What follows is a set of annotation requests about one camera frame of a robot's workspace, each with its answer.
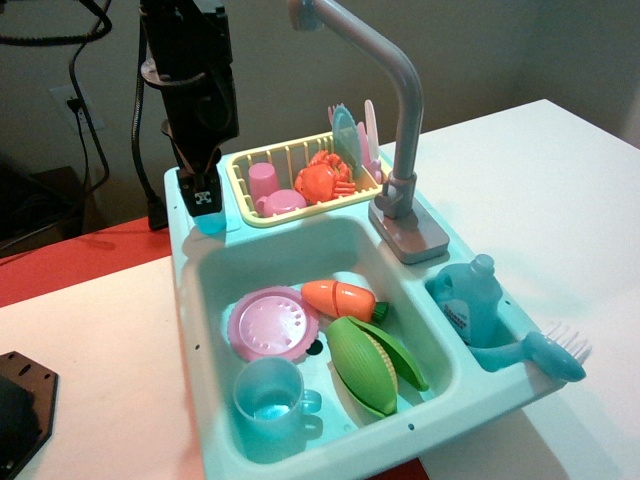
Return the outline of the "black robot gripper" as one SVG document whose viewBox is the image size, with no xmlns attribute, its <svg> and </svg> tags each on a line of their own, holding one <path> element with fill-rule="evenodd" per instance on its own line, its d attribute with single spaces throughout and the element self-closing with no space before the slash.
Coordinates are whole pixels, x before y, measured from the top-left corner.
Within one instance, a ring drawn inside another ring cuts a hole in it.
<svg viewBox="0 0 640 480">
<path fill-rule="evenodd" d="M 151 53 L 141 73 L 162 95 L 186 209 L 219 213 L 219 148 L 239 135 L 226 9 L 220 1 L 142 1 L 140 19 Z M 193 173 L 203 173 L 202 190 Z"/>
</svg>

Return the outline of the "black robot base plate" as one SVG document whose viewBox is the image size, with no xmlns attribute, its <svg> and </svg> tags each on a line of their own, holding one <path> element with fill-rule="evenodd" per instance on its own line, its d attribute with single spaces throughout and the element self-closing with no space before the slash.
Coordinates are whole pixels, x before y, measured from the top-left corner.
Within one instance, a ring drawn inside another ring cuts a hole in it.
<svg viewBox="0 0 640 480">
<path fill-rule="evenodd" d="M 50 438 L 59 376 L 17 351 L 1 355 L 1 478 L 15 479 Z"/>
</svg>

